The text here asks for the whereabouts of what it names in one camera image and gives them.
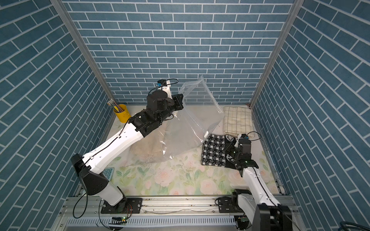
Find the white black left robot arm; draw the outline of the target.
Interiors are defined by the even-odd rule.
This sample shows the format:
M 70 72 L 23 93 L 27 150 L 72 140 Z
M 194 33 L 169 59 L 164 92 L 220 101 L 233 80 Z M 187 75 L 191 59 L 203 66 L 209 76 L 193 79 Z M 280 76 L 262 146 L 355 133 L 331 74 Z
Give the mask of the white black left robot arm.
M 164 121 L 180 111 L 183 94 L 169 95 L 169 90 L 156 90 L 147 96 L 146 109 L 130 117 L 123 128 L 92 151 L 71 157 L 77 177 L 88 196 L 99 196 L 110 206 L 124 206 L 124 193 L 103 174 L 104 169 L 134 143 L 158 129 Z

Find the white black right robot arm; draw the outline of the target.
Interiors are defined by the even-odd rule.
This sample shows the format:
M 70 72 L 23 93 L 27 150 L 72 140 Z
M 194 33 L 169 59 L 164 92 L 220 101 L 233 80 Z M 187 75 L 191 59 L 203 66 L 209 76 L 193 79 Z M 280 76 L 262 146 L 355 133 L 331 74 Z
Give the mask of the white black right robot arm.
M 263 181 L 251 157 L 251 143 L 246 134 L 241 134 L 226 152 L 249 188 L 246 193 L 235 193 L 235 205 L 247 216 L 252 231 L 292 231 L 291 210 L 275 198 Z

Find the beige fluffy scarf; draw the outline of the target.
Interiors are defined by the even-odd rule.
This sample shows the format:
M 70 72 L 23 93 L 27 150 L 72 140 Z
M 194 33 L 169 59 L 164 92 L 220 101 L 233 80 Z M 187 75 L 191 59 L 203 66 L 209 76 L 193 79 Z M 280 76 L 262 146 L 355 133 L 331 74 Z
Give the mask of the beige fluffy scarf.
M 129 160 L 131 165 L 157 163 L 165 160 L 164 156 L 165 129 L 158 128 L 148 136 L 130 147 Z

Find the black white knitted scarf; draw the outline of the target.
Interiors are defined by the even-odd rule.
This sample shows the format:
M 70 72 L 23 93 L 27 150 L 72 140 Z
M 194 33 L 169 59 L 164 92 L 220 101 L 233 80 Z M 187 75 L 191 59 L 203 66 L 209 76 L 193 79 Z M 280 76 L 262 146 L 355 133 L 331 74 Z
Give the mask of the black white knitted scarf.
M 236 141 L 236 137 L 211 134 L 203 143 L 201 164 L 203 166 L 225 167 L 225 147 L 233 141 Z

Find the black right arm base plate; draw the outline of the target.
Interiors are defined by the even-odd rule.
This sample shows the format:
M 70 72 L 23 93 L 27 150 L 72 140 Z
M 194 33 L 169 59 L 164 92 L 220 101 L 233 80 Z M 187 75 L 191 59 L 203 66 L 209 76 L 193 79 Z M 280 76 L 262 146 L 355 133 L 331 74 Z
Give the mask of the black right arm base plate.
M 223 196 L 215 199 L 219 213 L 244 213 L 231 197 Z

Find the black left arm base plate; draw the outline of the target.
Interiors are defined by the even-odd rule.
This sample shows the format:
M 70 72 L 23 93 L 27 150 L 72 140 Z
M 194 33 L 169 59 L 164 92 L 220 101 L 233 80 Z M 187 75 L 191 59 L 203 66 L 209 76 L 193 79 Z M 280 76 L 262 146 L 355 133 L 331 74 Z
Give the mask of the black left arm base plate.
M 102 214 L 139 214 L 142 207 L 142 198 L 124 198 L 119 201 L 115 206 L 104 202 L 101 213 Z

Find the clear plastic vacuum bag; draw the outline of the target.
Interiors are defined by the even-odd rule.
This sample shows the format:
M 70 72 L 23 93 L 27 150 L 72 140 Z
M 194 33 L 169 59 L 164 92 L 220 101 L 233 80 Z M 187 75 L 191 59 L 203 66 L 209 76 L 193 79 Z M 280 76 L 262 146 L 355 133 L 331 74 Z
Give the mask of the clear plastic vacuum bag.
M 204 77 L 184 83 L 179 93 L 184 95 L 184 108 L 159 127 L 165 129 L 164 161 L 202 146 L 224 118 Z

